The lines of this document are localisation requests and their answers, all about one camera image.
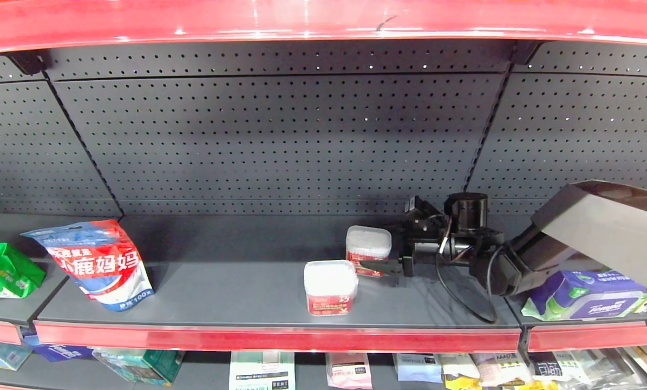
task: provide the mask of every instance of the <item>blue tissue pack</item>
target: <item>blue tissue pack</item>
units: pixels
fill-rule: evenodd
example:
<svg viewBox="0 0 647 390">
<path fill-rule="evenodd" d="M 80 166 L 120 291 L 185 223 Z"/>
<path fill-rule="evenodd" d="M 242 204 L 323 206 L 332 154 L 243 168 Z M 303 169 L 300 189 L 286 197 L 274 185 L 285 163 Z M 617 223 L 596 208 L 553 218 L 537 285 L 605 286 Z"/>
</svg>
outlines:
<svg viewBox="0 0 647 390">
<path fill-rule="evenodd" d="M 647 298 L 647 290 L 617 271 L 558 271 L 531 291 L 521 313 L 543 321 L 621 317 Z"/>
</svg>

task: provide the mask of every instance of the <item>blue and red bag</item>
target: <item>blue and red bag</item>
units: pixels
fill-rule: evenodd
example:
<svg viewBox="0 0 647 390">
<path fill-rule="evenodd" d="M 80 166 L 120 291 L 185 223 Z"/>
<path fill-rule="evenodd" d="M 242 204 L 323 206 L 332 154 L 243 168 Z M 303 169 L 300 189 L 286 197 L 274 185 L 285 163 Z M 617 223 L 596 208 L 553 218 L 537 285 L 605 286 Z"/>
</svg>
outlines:
<svg viewBox="0 0 647 390">
<path fill-rule="evenodd" d="M 112 311 L 154 294 L 138 249 L 113 219 L 32 230 L 35 239 L 90 299 Z"/>
</svg>

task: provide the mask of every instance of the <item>pink package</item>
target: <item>pink package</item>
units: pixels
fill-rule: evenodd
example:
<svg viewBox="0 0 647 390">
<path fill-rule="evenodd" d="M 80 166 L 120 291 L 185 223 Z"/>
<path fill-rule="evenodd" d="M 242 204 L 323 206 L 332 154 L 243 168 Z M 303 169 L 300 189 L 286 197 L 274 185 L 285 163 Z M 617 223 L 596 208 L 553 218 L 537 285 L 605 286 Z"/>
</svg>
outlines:
<svg viewBox="0 0 647 390">
<path fill-rule="evenodd" d="M 330 387 L 372 388 L 366 353 L 326 353 L 325 367 Z"/>
</svg>

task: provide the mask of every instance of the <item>store shelf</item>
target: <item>store shelf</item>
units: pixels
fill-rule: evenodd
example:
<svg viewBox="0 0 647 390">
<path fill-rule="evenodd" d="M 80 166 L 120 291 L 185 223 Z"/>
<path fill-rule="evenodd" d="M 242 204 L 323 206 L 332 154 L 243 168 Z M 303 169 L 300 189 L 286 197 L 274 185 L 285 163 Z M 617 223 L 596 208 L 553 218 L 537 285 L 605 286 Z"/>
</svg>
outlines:
<svg viewBox="0 0 647 390">
<path fill-rule="evenodd" d="M 522 297 L 507 301 L 528 330 L 530 352 L 647 345 L 647 314 L 594 321 L 541 321 L 521 314 Z"/>
<path fill-rule="evenodd" d="M 0 1 L 0 51 L 126 42 L 388 37 L 647 44 L 647 2 Z"/>
<path fill-rule="evenodd" d="M 325 354 L 297 353 L 295 360 L 295 383 L 297 388 L 306 390 L 329 390 L 325 374 Z M 398 382 L 393 367 L 393 357 L 389 354 L 370 353 L 372 386 L 375 390 L 440 390 L 439 383 Z M 189 352 L 184 358 L 173 390 L 193 390 L 206 388 L 229 388 L 230 354 Z M 134 390 L 153 390 L 157 386 L 139 383 Z"/>
<path fill-rule="evenodd" d="M 347 316 L 306 309 L 307 261 L 345 255 L 345 232 L 368 217 L 124 217 L 156 294 L 112 313 L 69 281 L 35 321 L 46 343 L 185 350 L 516 350 L 519 328 L 501 298 L 501 322 L 481 323 L 425 277 L 361 278 Z M 430 275 L 432 269 L 421 270 Z M 474 279 L 449 284 L 488 315 Z"/>
<path fill-rule="evenodd" d="M 0 214 L 0 242 L 13 244 L 47 272 L 42 286 L 29 296 L 23 299 L 0 299 L 0 342 L 20 344 L 19 326 L 30 326 L 39 311 L 67 279 L 65 272 L 54 264 L 44 248 L 19 233 L 72 224 L 79 220 L 81 219 L 78 217 Z"/>
<path fill-rule="evenodd" d="M 47 390 L 98 390 L 117 388 L 131 390 L 135 383 L 126 382 L 95 359 L 73 359 L 51 362 L 31 355 L 17 371 L 0 369 L 0 390 L 4 388 L 46 388 Z"/>
</svg>

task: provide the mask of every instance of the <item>white lid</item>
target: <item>white lid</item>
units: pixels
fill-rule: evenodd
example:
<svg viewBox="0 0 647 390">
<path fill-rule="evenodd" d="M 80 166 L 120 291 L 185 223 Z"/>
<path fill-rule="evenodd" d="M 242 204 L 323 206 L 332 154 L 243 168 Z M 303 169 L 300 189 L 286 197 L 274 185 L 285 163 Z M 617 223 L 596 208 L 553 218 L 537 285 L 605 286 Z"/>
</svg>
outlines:
<svg viewBox="0 0 647 390">
<path fill-rule="evenodd" d="M 357 283 L 355 266 L 348 260 L 321 260 L 304 266 L 304 289 L 309 295 L 353 295 Z"/>
<path fill-rule="evenodd" d="M 375 257 L 388 256 L 390 245 L 390 232 L 376 227 L 351 226 L 345 239 L 348 252 Z"/>
</svg>

